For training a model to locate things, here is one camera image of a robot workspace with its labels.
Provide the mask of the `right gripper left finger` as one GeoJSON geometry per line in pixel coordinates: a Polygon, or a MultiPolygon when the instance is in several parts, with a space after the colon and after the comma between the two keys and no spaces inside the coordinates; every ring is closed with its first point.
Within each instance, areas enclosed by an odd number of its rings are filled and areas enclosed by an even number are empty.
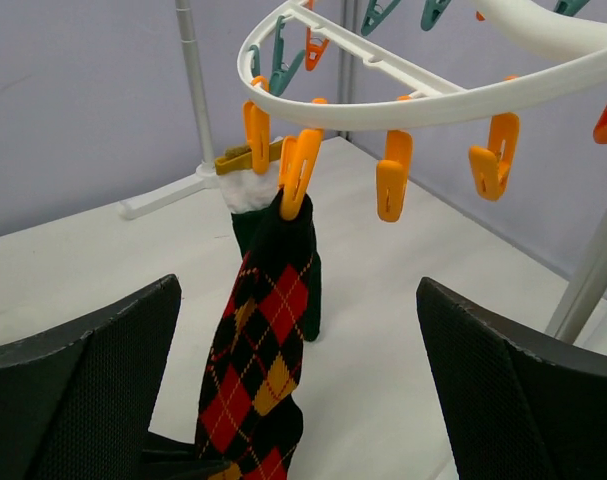
{"type": "Polygon", "coordinates": [[[0,346],[0,479],[134,479],[181,304],[173,274],[0,346]]]}

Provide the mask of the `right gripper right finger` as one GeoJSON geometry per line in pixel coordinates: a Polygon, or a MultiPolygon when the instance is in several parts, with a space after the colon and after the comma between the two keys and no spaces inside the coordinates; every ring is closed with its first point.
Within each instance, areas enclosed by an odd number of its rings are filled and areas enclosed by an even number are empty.
{"type": "Polygon", "coordinates": [[[424,277],[417,315],[461,479],[607,479],[607,356],[424,277]]]}

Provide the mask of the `argyle black red sock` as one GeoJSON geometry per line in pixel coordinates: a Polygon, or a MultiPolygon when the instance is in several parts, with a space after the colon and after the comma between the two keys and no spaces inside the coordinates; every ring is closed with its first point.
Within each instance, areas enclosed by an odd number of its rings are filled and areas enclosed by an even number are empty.
{"type": "Polygon", "coordinates": [[[303,275],[243,257],[209,350],[194,448],[220,479],[285,479],[303,434],[292,394],[303,365],[303,275]]]}

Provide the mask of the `orange clothes peg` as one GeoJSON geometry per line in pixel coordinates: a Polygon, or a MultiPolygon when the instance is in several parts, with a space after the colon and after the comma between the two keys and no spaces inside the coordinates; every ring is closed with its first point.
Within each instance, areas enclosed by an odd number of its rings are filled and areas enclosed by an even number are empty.
{"type": "Polygon", "coordinates": [[[513,112],[494,115],[485,147],[473,145],[468,152],[477,194],[498,201],[507,188],[520,132],[519,116],[513,112]]]}

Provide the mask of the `white round clip hanger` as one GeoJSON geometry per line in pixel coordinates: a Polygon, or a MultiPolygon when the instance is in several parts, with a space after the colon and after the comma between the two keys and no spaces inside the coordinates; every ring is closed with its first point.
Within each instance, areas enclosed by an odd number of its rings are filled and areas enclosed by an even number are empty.
{"type": "Polygon", "coordinates": [[[286,1],[242,43],[238,76],[249,99],[265,112],[308,128],[338,131],[467,122],[536,106],[607,80],[607,23],[560,15],[533,1],[477,1],[474,6],[506,38],[554,61],[554,66],[515,80],[465,89],[313,12],[303,1],[286,1]],[[315,104],[279,98],[253,85],[250,47],[265,40],[278,19],[297,20],[318,31],[365,66],[409,87],[411,100],[315,104]]]}

